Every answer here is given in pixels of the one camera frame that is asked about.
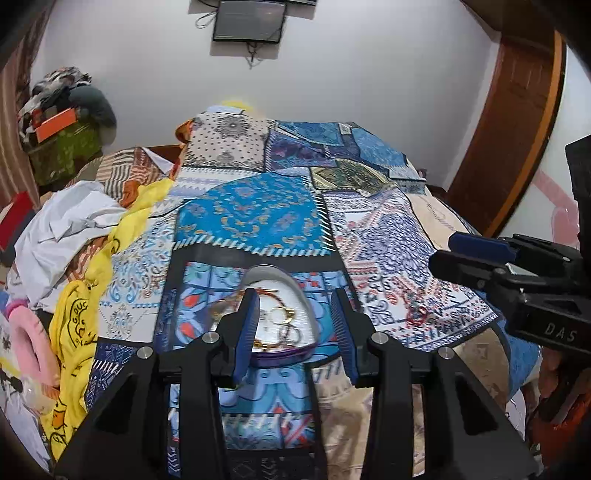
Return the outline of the right hand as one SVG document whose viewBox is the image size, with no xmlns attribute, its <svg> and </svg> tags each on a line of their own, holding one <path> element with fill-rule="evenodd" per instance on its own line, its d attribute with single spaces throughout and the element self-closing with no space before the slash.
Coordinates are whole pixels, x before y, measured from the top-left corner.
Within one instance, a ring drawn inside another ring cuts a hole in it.
<svg viewBox="0 0 591 480">
<path fill-rule="evenodd" d="M 542 348 L 542 362 L 539 370 L 538 389 L 541 398 L 549 398 L 559 383 L 558 368 L 562 353 L 547 347 Z"/>
</svg>

